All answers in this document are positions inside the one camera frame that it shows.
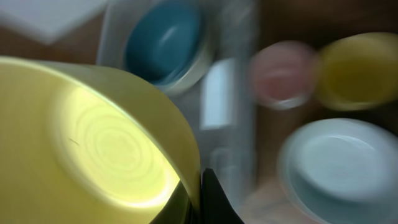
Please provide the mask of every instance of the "light blue bowl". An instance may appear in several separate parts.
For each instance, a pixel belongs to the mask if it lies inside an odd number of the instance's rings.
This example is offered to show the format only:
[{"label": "light blue bowl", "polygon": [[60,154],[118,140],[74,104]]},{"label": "light blue bowl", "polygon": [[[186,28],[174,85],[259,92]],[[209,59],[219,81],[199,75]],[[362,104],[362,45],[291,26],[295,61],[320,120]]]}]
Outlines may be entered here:
[{"label": "light blue bowl", "polygon": [[185,2],[166,1],[151,9],[132,31],[125,66],[155,85],[163,85],[187,70],[202,36],[200,10]]}]

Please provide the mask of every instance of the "dish rack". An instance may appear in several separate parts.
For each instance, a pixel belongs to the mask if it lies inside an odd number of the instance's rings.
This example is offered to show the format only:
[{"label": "dish rack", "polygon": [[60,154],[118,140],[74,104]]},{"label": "dish rack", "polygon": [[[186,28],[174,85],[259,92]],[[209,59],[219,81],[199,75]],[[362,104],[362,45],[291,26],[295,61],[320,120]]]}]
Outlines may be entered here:
[{"label": "dish rack", "polygon": [[[129,34],[139,19],[161,0],[109,0],[96,63],[123,69]],[[234,58],[232,121],[225,128],[201,130],[201,81],[170,97],[189,122],[197,139],[202,169],[216,173],[232,207],[238,212],[252,192],[256,176],[254,103],[247,66],[255,46],[254,0],[198,0],[207,20],[216,26],[216,59]]]}]

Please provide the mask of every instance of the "white bowl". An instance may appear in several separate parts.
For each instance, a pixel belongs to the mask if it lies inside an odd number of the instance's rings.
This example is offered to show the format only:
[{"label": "white bowl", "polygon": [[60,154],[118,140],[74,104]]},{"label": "white bowl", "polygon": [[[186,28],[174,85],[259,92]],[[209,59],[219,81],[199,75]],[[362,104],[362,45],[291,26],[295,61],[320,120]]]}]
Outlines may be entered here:
[{"label": "white bowl", "polygon": [[354,119],[316,121],[285,142],[280,177],[322,222],[383,223],[398,208],[398,139]]}]

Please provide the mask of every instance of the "yellow cup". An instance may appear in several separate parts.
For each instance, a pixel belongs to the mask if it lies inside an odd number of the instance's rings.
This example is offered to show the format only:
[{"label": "yellow cup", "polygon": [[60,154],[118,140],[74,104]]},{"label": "yellow cup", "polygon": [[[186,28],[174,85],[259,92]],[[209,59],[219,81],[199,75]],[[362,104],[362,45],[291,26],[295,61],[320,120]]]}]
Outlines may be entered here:
[{"label": "yellow cup", "polygon": [[398,36],[367,33],[321,51],[318,98],[334,110],[364,110],[397,98]]},{"label": "yellow cup", "polygon": [[200,158],[178,108],[144,80],[0,57],[0,223],[149,223]]}]

